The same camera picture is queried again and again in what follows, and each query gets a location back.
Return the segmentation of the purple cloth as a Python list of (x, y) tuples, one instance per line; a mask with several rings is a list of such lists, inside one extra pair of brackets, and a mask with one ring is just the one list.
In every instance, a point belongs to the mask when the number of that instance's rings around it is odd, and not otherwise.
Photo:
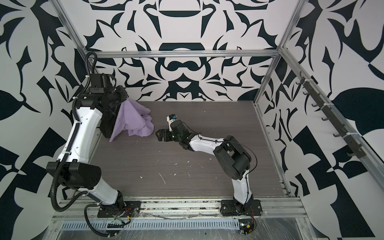
[(149, 108), (130, 98), (126, 99), (120, 105), (109, 142), (111, 143), (123, 131), (127, 131), (129, 136), (150, 136), (154, 132), (154, 124), (150, 113)]

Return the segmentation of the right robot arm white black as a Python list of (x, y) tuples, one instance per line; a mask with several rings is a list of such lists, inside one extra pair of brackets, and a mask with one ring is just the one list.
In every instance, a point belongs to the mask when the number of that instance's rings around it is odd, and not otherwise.
[(158, 130), (156, 137), (160, 142), (177, 142), (184, 150), (216, 157), (224, 173), (232, 179), (235, 204), (244, 210), (250, 207), (253, 201), (249, 183), (252, 157), (233, 136), (221, 139), (204, 137), (176, 120), (169, 124), (168, 129)]

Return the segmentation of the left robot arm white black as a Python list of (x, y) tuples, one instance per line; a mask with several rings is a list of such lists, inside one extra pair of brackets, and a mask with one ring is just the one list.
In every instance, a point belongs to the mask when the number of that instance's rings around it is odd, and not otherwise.
[[(128, 94), (122, 86), (110, 92), (104, 88), (91, 88), (90, 92), (74, 98), (72, 110), (75, 121), (69, 138), (58, 160), (47, 164), (47, 172), (53, 176), (50, 198), (55, 211), (67, 210), (83, 195), (95, 200), (99, 206), (118, 210), (124, 207), (122, 193), (103, 180), (101, 168), (91, 165), (90, 158), (97, 134), (101, 133), (104, 111), (118, 107), (127, 98)], [(63, 207), (57, 200), (60, 185), (79, 191)]]

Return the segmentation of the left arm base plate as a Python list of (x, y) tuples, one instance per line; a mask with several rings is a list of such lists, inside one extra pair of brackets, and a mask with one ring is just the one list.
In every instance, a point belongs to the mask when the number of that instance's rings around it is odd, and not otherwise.
[(133, 217), (134, 215), (140, 213), (141, 203), (141, 201), (124, 201), (121, 207), (118, 207), (117, 205), (101, 205), (97, 217)]

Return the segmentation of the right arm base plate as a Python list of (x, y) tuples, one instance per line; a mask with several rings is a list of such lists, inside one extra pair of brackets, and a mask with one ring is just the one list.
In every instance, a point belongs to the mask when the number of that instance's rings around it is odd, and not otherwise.
[(220, 213), (223, 216), (261, 216), (262, 206), (259, 200), (249, 200), (245, 205), (240, 204), (235, 199), (221, 200)]

